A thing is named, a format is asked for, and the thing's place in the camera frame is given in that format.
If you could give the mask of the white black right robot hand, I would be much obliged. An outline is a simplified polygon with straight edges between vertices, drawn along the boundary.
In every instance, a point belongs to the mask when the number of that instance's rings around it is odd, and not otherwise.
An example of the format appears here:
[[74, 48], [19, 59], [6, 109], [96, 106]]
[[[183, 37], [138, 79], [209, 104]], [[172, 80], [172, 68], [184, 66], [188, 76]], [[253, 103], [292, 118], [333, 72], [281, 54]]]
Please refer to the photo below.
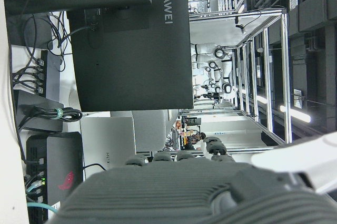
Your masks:
[[336, 133], [238, 162], [180, 154], [90, 176], [51, 223], [336, 223]]

